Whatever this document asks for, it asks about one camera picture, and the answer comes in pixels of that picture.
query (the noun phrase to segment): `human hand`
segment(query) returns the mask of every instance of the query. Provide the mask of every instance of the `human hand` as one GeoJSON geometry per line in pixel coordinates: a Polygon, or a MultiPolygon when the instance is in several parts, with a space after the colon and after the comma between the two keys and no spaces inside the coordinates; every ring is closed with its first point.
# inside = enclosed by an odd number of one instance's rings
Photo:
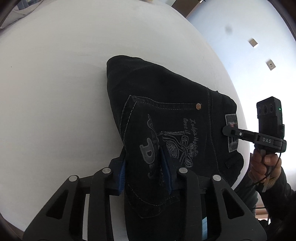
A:
{"type": "MultiPolygon", "coordinates": [[[[278,155],[277,154],[268,154],[264,157],[264,164],[267,166],[272,166],[274,167],[278,161],[278,155]]],[[[266,166],[261,163],[262,161],[262,156],[260,152],[257,149],[254,149],[253,154],[250,153],[250,163],[251,163],[251,170],[248,173],[249,178],[254,182],[258,182],[261,179],[265,177],[267,168],[266,166]]],[[[281,174],[281,159],[279,159],[278,164],[272,171],[270,177],[271,178],[276,178],[279,177],[281,174]]]]}

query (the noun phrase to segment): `embroidered design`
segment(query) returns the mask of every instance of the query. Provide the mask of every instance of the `embroidered design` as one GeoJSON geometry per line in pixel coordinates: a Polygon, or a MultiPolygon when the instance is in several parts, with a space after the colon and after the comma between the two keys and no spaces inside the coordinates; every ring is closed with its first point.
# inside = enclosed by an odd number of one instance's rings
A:
{"type": "Polygon", "coordinates": [[[181,165],[186,167],[193,166],[193,157],[194,157],[194,145],[189,143],[189,137],[185,135],[185,132],[177,132],[175,134],[166,134],[165,131],[161,133],[162,140],[166,142],[166,147],[168,148],[169,154],[171,157],[177,158],[180,160],[181,165]]]}
{"type": "Polygon", "coordinates": [[[148,137],[147,145],[146,146],[140,145],[139,148],[141,150],[144,161],[147,164],[149,164],[150,172],[148,173],[148,178],[154,179],[156,176],[154,160],[155,160],[156,153],[158,153],[159,141],[153,127],[153,122],[149,114],[148,114],[147,126],[151,129],[150,132],[151,132],[152,140],[148,137]]]}

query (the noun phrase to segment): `sleeve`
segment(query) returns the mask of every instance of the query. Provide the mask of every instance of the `sleeve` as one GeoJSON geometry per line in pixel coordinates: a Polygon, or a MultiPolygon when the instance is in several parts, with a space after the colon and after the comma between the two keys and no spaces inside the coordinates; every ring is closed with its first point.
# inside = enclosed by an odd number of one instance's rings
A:
{"type": "Polygon", "coordinates": [[[289,213],[291,203],[296,197],[296,192],[287,183],[283,168],[274,186],[265,193],[259,192],[259,194],[271,220],[274,218],[284,220],[289,213]]]}

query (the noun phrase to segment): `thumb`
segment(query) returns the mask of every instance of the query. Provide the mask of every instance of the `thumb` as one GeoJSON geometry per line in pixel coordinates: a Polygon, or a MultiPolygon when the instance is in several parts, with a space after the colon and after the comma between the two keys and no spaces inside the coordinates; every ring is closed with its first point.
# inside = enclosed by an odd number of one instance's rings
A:
{"type": "Polygon", "coordinates": [[[265,156],[264,157],[264,163],[267,165],[267,166],[271,166],[272,163],[271,163],[271,159],[270,159],[270,156],[265,156]]]}

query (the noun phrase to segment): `black cable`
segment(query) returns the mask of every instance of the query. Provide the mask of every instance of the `black cable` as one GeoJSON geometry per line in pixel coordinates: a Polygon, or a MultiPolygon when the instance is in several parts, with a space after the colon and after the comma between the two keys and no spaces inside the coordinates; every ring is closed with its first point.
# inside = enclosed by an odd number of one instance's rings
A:
{"type": "Polygon", "coordinates": [[[245,188],[250,188],[250,187],[256,186],[258,183],[260,183],[260,182],[262,182],[263,180],[265,180],[266,178],[268,178],[268,177],[271,175],[271,173],[274,171],[274,169],[276,168],[277,164],[279,163],[280,158],[281,158],[281,153],[279,154],[279,158],[278,158],[278,160],[277,160],[275,166],[272,167],[270,173],[268,173],[268,174],[267,174],[264,178],[262,178],[260,181],[258,181],[258,182],[256,182],[256,183],[253,183],[252,185],[247,186],[247,187],[245,187],[245,188]]]}

